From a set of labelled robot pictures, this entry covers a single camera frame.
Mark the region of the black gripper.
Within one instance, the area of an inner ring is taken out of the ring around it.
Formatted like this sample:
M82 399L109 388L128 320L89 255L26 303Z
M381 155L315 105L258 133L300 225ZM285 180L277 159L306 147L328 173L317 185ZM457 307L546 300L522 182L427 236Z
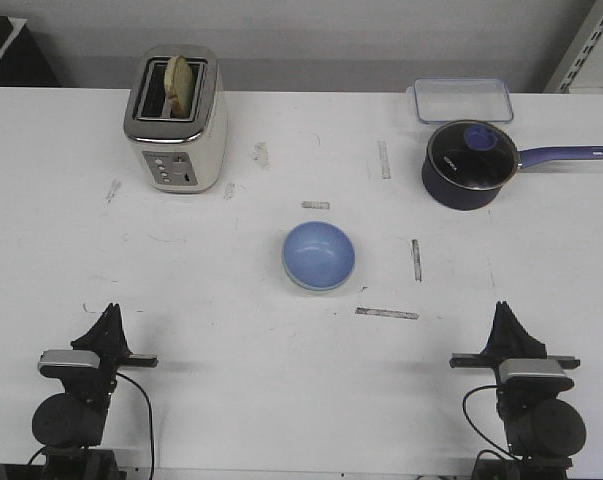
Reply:
M545 400L556 399L560 393L574 387L574 381L567 374L566 378L559 379L515 378L502 383L498 378L497 369L507 359L496 360L488 356L500 356L505 343L505 358L554 359L559 362L565 374L568 370L575 370L580 366L580 360L572 356L547 357L545 344L525 330L506 302L498 301L492 327L482 350L483 355L454 353L449 364L452 368L490 369L496 380L497 411L500 415L521 415L524 410L531 409Z
M63 386L67 393L80 400L108 400L116 388L116 375L121 367L155 368L158 365L156 355L130 353L119 304L110 303L96 323L71 341L70 346L74 350L93 351L100 358L98 369L68 368L70 372L63 379ZM129 354L103 354L111 349Z

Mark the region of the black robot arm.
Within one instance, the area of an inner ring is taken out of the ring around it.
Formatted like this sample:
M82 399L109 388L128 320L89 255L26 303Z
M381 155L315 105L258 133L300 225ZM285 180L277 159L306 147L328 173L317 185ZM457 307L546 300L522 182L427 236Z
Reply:
M490 447L475 457L472 479L565 479L572 457L586 443L587 431L580 413L559 394L574 387L566 372L578 368L574 356L547 353L544 343L532 337L505 301L495 306L491 331L478 354L454 353L452 368L489 369L495 382L464 394L465 420ZM506 447L488 438L471 419L468 400L493 390L496 412L503 422Z
M58 379L64 391L45 399L31 429L45 456L43 479L125 479L115 453L101 449L117 380L138 383L122 367L155 368L154 355L133 353L125 337L120 306L108 304L96 323L68 349L44 351L38 372Z

